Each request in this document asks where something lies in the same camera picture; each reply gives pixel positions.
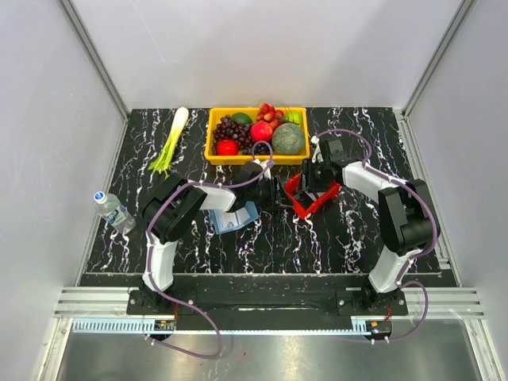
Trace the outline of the red plastic card tray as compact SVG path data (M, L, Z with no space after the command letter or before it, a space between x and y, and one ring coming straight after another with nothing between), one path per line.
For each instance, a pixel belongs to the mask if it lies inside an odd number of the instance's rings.
M325 192L303 190L302 181L303 174L298 173L290 178L284 186L288 198L293 203L293 210L302 219L314 214L328 201L338 196L341 189L339 183L330 183L329 189Z

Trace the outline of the blue leather card holder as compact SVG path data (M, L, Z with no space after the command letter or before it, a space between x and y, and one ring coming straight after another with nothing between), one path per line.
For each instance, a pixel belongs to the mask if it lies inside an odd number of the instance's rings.
M244 228L259 217L256 204L246 202L245 206L235 212L210 211L210 221L216 234L230 233Z

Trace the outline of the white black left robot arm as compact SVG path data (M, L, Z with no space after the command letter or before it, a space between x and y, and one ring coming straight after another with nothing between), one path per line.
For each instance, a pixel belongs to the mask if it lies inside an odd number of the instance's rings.
M201 211L210 213L216 234L236 231L259 217L260 187L270 186L273 160L244 164L231 185L194 182L171 175L149 196L141 217L146 223L147 261L143 282L148 287L144 304L156 314L169 310L178 241Z

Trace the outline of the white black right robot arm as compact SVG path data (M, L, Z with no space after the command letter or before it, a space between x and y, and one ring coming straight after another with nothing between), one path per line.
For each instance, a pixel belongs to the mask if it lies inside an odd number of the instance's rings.
M402 285L402 277L419 256L431 252L440 235L439 222L421 179L404 180L372 167L367 158L349 157L337 137L313 137L311 158L285 185L295 213L306 218L342 187L360 192L378 207L383 250L368 276L361 297L362 307L379 314L390 303L389 294Z

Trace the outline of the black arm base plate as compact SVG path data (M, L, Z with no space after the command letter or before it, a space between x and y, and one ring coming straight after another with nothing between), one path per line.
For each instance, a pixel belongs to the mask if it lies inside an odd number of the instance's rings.
M275 288L268 290L229 290L209 288L176 292L175 298L205 312L215 311L264 311L264 310L303 310L325 312L340 316L386 316L405 317L409 314L406 299L402 292L384 302L381 306L365 308L360 303L357 290L290 290Z

